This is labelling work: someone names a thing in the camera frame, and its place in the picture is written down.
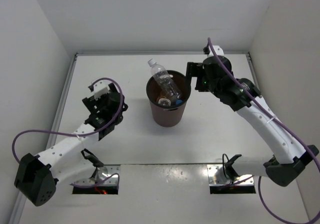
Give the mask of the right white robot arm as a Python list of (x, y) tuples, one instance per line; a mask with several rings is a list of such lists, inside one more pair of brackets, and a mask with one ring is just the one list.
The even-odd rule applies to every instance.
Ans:
[(244, 118), (273, 152), (271, 158), (261, 160), (234, 155), (222, 169), (225, 179), (233, 181), (252, 174), (268, 177), (277, 185), (286, 187), (302, 173), (312, 157), (318, 155), (316, 146), (309, 145), (310, 152), (307, 152), (302, 143), (281, 126), (253, 82), (234, 77), (231, 62), (226, 57), (211, 56), (202, 63), (188, 62), (187, 83), (191, 83), (193, 77), (196, 78), (197, 91), (212, 93)]

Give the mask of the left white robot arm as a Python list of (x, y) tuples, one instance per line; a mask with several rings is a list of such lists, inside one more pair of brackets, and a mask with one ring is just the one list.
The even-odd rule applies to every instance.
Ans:
[(128, 108), (125, 97), (110, 78), (97, 79), (89, 89), (92, 96), (83, 99), (89, 117), (73, 133), (56, 132), (65, 136), (59, 143), (19, 160), (14, 186), (36, 207), (48, 202), (62, 183), (94, 189), (119, 177), (118, 173), (107, 172), (105, 164), (89, 149), (122, 122)]

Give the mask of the orange juice bottle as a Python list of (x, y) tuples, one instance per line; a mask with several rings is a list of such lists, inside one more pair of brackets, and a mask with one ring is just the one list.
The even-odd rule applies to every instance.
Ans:
[(165, 96), (165, 94), (164, 94), (163, 91), (161, 91), (161, 92), (159, 93), (159, 95), (158, 95), (158, 97), (157, 97), (157, 99), (156, 99), (157, 103), (158, 103), (158, 100), (159, 100), (160, 98), (167, 98), (167, 97)]

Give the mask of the clear bottle white blue label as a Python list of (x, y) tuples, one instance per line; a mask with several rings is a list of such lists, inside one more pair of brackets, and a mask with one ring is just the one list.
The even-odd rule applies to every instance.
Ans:
[(167, 98), (160, 98), (158, 104), (161, 106), (171, 106), (171, 101)]

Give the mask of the clear unlabelled plastic bottle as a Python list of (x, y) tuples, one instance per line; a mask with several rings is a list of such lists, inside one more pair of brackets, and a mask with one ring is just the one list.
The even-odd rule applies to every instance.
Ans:
[(182, 92), (162, 65), (158, 64), (153, 58), (147, 63), (151, 68), (154, 80), (163, 91), (165, 98), (170, 100), (171, 105), (175, 105), (181, 99)]

